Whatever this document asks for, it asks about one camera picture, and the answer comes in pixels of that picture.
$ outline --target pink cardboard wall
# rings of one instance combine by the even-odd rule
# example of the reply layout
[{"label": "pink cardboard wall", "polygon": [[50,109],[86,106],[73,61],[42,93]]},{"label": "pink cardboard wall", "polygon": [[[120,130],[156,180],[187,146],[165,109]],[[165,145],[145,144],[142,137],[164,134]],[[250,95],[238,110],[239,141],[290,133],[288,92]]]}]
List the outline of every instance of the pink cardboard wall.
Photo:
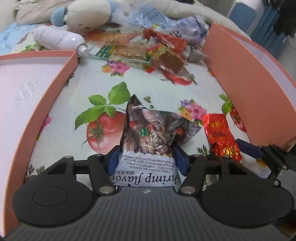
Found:
[{"label": "pink cardboard wall", "polygon": [[283,146],[296,136],[296,110],[271,73],[238,39],[264,52],[295,91],[293,79],[265,49],[215,23],[202,49],[209,56],[205,63],[233,103],[251,143]]},{"label": "pink cardboard wall", "polygon": [[14,192],[23,184],[27,166],[41,126],[65,82],[78,64],[75,51],[24,52],[3,55],[0,56],[0,60],[24,59],[25,62],[27,58],[32,57],[68,57],[69,60],[58,73],[58,75],[52,80],[51,85],[45,91],[29,122],[27,123],[25,130],[23,131],[21,139],[19,140],[19,144],[14,154],[9,177],[6,183],[3,210],[3,225],[5,235],[13,231],[13,229],[18,225],[17,218],[12,210],[12,196]]}]

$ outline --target red foil packet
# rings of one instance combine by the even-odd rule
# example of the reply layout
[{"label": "red foil packet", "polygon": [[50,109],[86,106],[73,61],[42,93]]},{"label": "red foil packet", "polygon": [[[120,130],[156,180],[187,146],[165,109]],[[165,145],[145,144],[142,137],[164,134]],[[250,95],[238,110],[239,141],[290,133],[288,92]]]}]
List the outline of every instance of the red foil packet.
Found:
[{"label": "red foil packet", "polygon": [[232,159],[239,162],[242,156],[229,130],[225,115],[205,114],[201,118],[209,144],[212,145],[211,151],[219,157],[229,155]]}]

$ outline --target crumpled snack bag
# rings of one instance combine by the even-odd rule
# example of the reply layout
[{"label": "crumpled snack bag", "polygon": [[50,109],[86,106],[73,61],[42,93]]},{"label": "crumpled snack bag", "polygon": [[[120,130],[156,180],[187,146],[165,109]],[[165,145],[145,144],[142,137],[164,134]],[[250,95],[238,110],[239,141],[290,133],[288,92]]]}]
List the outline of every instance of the crumpled snack bag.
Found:
[{"label": "crumpled snack bag", "polygon": [[143,31],[143,35],[145,39],[150,39],[151,37],[157,38],[157,40],[160,43],[170,48],[173,52],[175,52],[179,56],[182,55],[187,45],[187,41],[185,39],[181,39],[170,34],[162,34],[160,32],[154,31],[151,28],[145,29]]},{"label": "crumpled snack bag", "polygon": [[150,110],[133,95],[126,108],[119,164],[110,178],[119,186],[178,189],[181,180],[172,148],[189,141],[200,126],[180,115]]}]

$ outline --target white lotion bottle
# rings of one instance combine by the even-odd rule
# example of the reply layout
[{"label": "white lotion bottle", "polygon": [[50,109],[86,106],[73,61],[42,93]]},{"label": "white lotion bottle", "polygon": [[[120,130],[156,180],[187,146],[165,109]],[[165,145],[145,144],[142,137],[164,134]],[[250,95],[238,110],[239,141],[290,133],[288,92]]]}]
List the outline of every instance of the white lotion bottle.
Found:
[{"label": "white lotion bottle", "polygon": [[35,30],[33,38],[49,50],[75,50],[79,57],[89,52],[81,35],[58,28],[40,26]]}]

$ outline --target purple flower print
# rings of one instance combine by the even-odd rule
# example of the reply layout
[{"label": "purple flower print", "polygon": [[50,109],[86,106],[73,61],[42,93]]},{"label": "purple flower print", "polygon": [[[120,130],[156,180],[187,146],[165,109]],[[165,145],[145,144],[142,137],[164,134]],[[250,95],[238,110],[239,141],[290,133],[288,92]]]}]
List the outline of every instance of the purple flower print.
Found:
[{"label": "purple flower print", "polygon": [[180,102],[181,102],[181,106],[182,106],[182,107],[185,107],[185,106],[187,106],[187,105],[191,105],[190,102],[189,102],[188,100],[183,100],[183,101],[180,100]]},{"label": "purple flower print", "polygon": [[110,66],[110,68],[114,68],[114,66],[116,65],[116,62],[114,60],[111,60],[111,61],[107,61],[107,65]]}]

